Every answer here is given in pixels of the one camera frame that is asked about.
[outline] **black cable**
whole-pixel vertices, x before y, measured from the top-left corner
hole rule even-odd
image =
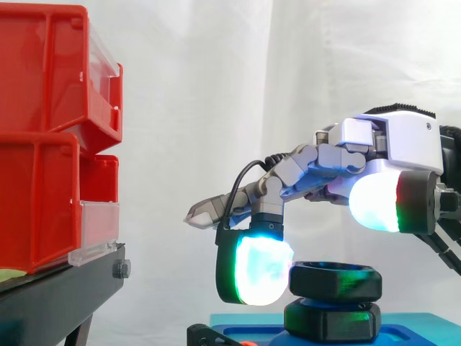
[[[249,164],[247,164],[245,166],[245,168],[242,169],[242,171],[240,172],[240,174],[237,176],[237,179],[236,181],[233,183],[233,186],[232,186],[232,190],[230,191],[229,193],[229,197],[228,197],[228,200],[225,204],[225,209],[224,209],[224,214],[223,214],[223,217],[221,218],[221,221],[220,223],[218,224],[218,227],[216,229],[216,241],[215,243],[218,245],[219,243],[219,238],[220,238],[220,233],[222,230],[224,229],[230,229],[231,228],[231,225],[230,225],[230,222],[231,222],[231,209],[232,209],[232,204],[233,204],[233,201],[236,199],[236,195],[237,195],[237,191],[238,191],[238,187],[240,186],[240,183],[243,179],[243,177],[245,176],[246,173],[248,173],[248,171],[255,167],[255,166],[261,166],[261,168],[268,172],[270,169],[272,169],[276,164],[278,164],[279,162],[281,162],[281,160],[286,157],[287,155],[289,155],[288,153],[280,153],[280,154],[274,154],[274,155],[271,155],[271,156],[268,156],[266,159],[265,159],[265,162],[263,161],[260,161],[260,160],[255,160],[255,161],[252,161],[250,162]]]
[[[252,161],[250,162],[249,164],[247,164],[245,166],[245,168],[242,169],[242,171],[239,173],[239,175],[237,176],[237,179],[236,181],[233,183],[233,186],[232,186],[232,190],[230,191],[229,193],[229,197],[228,197],[228,201],[227,203],[225,204],[225,209],[224,209],[224,214],[223,214],[223,217],[221,218],[221,221],[220,223],[218,224],[218,228],[217,228],[217,234],[216,234],[216,243],[218,243],[218,238],[219,238],[219,233],[223,230],[223,229],[229,229],[230,228],[230,220],[231,220],[231,209],[232,209],[232,204],[233,204],[233,201],[236,199],[236,195],[237,195],[237,191],[238,191],[238,187],[240,186],[240,183],[243,179],[243,177],[245,176],[246,173],[249,172],[249,170],[255,166],[261,166],[262,169],[264,169],[265,171],[267,171],[267,166],[266,164],[263,162],[263,161],[260,161],[260,160],[255,160],[255,161]]]

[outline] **metal frame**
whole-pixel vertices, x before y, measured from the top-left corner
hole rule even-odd
[[[81,267],[64,265],[0,284],[0,345],[84,346],[92,314],[123,286],[117,251]]]

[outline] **red storage bin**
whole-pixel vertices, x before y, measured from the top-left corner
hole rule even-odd
[[[32,273],[116,250],[116,157],[81,156],[70,133],[3,133],[0,160],[0,269]]]
[[[0,131],[69,132],[96,154],[122,140],[122,67],[82,6],[0,3]]]

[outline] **black bracket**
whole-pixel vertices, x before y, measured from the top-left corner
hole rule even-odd
[[[187,346],[242,346],[239,342],[216,332],[204,324],[187,328]]]

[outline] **metal bolt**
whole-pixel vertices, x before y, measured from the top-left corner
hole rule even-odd
[[[112,268],[112,276],[116,279],[128,279],[131,273],[131,261],[117,259]]]

